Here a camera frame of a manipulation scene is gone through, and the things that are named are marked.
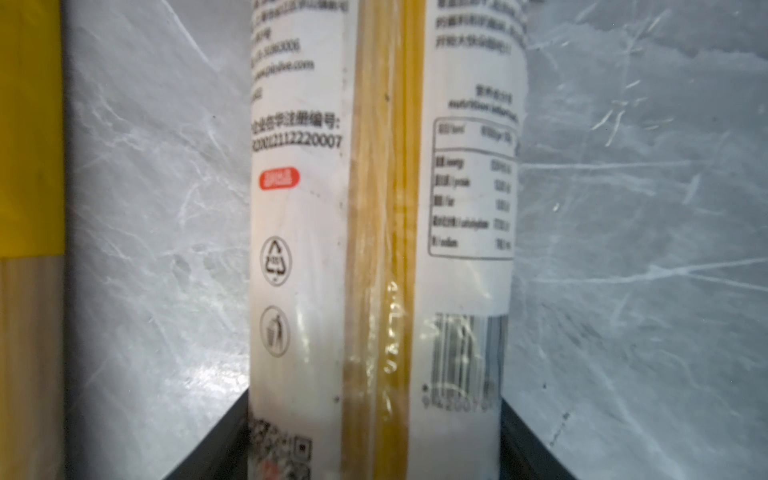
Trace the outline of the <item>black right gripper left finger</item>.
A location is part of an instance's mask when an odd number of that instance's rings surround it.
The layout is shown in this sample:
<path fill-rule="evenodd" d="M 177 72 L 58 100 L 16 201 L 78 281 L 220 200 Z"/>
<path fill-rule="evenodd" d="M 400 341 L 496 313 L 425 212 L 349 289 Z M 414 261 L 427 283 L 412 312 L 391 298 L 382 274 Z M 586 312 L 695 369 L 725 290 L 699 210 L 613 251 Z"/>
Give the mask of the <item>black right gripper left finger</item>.
<path fill-rule="evenodd" d="M 248 391 L 245 391 L 166 479 L 246 480 L 248 447 Z"/>

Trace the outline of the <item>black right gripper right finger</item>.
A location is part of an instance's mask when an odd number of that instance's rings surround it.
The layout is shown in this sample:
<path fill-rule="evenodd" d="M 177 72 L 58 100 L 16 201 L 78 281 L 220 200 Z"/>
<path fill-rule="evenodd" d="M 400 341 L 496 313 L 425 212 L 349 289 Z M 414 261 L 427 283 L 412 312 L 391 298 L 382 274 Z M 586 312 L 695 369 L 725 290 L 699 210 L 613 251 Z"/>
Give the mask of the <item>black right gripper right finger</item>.
<path fill-rule="evenodd" d="M 501 480 L 575 480 L 506 400 L 501 404 Z"/>

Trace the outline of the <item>yellow spaghetti pack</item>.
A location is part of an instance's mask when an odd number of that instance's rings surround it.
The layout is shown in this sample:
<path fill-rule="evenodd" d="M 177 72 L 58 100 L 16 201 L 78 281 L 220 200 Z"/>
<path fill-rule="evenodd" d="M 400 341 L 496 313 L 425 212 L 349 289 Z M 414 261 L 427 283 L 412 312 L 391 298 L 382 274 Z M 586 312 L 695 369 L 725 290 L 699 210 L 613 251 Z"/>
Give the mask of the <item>yellow spaghetti pack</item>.
<path fill-rule="evenodd" d="M 1 476 L 64 466 L 61 4 L 1 4 Z"/>

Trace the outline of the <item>red spaghetti pack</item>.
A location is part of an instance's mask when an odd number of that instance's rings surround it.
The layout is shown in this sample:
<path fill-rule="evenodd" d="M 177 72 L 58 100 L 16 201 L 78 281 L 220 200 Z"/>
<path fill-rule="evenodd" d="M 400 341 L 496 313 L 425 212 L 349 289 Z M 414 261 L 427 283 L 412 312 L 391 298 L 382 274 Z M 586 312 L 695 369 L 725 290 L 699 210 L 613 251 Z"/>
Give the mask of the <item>red spaghetti pack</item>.
<path fill-rule="evenodd" d="M 525 1 L 251 5 L 252 479 L 497 479 Z"/>

